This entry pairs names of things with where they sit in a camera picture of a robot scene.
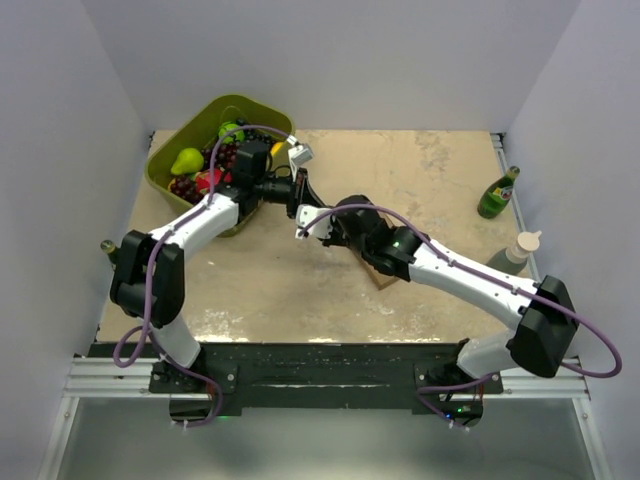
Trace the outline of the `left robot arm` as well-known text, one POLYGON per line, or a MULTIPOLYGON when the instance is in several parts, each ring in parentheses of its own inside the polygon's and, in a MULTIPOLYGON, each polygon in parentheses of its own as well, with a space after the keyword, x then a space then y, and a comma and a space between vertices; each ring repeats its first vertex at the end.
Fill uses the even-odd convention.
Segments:
POLYGON ((118 249, 111 284, 111 301, 125 314, 142 320, 141 338, 152 336, 164 354, 176 362, 173 382, 185 392, 200 390, 207 368, 196 361, 200 344, 190 333, 181 311, 185 300, 185 264, 220 234, 247 219, 264 202, 283 205, 298 219, 303 204, 324 203, 308 183, 303 164, 311 148, 290 138, 290 173, 266 170, 270 154, 252 142, 241 148, 230 180, 219 178, 212 191, 187 212, 149 233, 132 230, 118 249))

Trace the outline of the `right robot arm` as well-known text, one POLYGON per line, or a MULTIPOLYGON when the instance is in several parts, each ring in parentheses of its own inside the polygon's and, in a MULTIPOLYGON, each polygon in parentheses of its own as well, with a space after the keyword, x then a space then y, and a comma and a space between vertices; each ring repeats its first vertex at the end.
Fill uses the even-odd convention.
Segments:
POLYGON ((445 369, 448 386, 469 392, 481 377, 520 367, 552 378, 576 334, 574 306, 565 283, 520 278, 459 255, 408 220, 387 223, 391 211, 362 196, 322 212, 314 220, 328 245, 345 245, 380 273, 449 293, 497 318, 505 330, 471 339, 445 369))

